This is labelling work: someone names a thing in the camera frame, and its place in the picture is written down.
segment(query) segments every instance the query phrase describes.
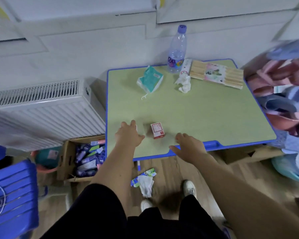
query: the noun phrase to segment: pile of slippers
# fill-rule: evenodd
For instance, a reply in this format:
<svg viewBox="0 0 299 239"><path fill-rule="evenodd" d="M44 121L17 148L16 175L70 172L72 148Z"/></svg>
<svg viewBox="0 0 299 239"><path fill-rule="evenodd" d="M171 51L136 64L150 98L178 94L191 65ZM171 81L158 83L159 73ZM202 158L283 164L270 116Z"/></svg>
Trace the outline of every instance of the pile of slippers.
<svg viewBox="0 0 299 239"><path fill-rule="evenodd" d="M275 128L277 140L270 145L299 152L299 40L269 52L267 58L271 60L247 83ZM282 86L281 93L274 92Z"/></svg>

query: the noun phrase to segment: cardboard box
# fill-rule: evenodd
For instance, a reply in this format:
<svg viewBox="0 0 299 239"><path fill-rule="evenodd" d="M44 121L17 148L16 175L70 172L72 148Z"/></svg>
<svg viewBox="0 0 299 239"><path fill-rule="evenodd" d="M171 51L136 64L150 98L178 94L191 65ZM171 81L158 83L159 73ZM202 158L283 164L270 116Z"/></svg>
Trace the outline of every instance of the cardboard box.
<svg viewBox="0 0 299 239"><path fill-rule="evenodd" d="M228 148L217 153L226 164L258 162L261 160L284 155L279 148L268 145L253 145L241 148Z"/></svg>
<svg viewBox="0 0 299 239"><path fill-rule="evenodd" d="M152 128L154 139L162 138L163 136L165 136L162 124L160 122L153 123L150 125L150 127Z"/></svg>
<svg viewBox="0 0 299 239"><path fill-rule="evenodd" d="M105 139L105 135L84 137L84 138L73 138L67 140L60 152L59 167L57 170L58 180L67 180L69 182L83 182L91 181L93 177L77 178L73 176L73 169L75 167L74 160L76 158L76 145L83 143L91 143L92 141Z"/></svg>

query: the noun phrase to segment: crumpled tissue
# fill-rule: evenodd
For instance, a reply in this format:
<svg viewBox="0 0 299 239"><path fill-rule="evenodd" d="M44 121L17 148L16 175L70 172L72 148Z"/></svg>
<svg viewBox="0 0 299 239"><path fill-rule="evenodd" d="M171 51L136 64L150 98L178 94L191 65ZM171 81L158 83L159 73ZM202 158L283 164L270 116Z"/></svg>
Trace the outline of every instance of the crumpled tissue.
<svg viewBox="0 0 299 239"><path fill-rule="evenodd" d="M190 91L190 76L187 74L181 74L179 75L179 78L176 80L175 84L182 84L183 86L178 88L179 91L183 93L187 93Z"/></svg>
<svg viewBox="0 0 299 239"><path fill-rule="evenodd" d="M139 175L137 180L140 184L142 195L145 198L152 197L152 186L154 184L152 176Z"/></svg>

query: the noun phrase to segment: white radiator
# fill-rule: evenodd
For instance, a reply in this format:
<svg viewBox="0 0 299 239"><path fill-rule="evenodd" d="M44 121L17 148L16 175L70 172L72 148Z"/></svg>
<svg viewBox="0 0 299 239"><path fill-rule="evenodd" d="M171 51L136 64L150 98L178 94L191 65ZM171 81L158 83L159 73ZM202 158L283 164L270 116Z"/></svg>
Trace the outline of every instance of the white radiator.
<svg viewBox="0 0 299 239"><path fill-rule="evenodd" d="M105 133L105 110L85 80L0 91L0 145L23 151Z"/></svg>

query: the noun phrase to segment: blue table edge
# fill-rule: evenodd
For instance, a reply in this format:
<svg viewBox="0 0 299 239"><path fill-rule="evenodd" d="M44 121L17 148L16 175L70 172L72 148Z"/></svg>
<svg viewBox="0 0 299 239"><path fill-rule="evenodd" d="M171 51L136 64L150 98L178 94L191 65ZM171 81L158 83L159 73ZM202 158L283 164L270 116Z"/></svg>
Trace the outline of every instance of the blue table edge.
<svg viewBox="0 0 299 239"><path fill-rule="evenodd" d="M236 65L236 63L235 63L235 61L233 59L219 59L219 60L231 60L234 63L235 67L238 68L238 66ZM212 62L212 61L219 61L219 60L203 60L203 62ZM156 67L156 66L164 66L164 65L166 65L166 64L163 64L163 65L152 65L152 66ZM130 68L117 68L117 69L109 69L107 71L107 74L106 74L105 147L107 146L107 111L108 111L108 79L109 79L109 72L112 71L112 70L136 69L136 68L145 68L145 67L147 67L147 66L130 67ZM245 82L246 86L248 87L248 89L250 90L250 92L253 95L253 97L255 98L255 96L252 93L250 87L248 86L245 78L244 78L244 82ZM261 108L259 102L257 101L256 98L255 98L255 100L256 100L259 108L261 109L263 115L265 116L265 118L267 119L268 123L270 124L271 129L275 132L275 130L273 129L272 124L270 123L268 117L266 116L266 114L264 113L263 109ZM251 145L258 145L258 144L272 142L272 141L275 141L276 139L277 139L277 134L276 134L276 138L273 139L273 140L266 140L266 141L259 141L259 142L241 143L241 144L235 144L235 145L229 145L229 146L223 146L218 141L206 141L206 142L203 142L203 144L205 146L206 151L215 151L215 150L221 150L221 149L227 149L227 148L239 148L239 147L245 147L245 146L251 146ZM166 153L166 154L133 158L133 161L146 160L146 159L154 159L154 158L163 158L163 157L171 157L171 156L175 156L175 155L176 155L175 153L173 153L171 150L169 150L169 152Z"/></svg>

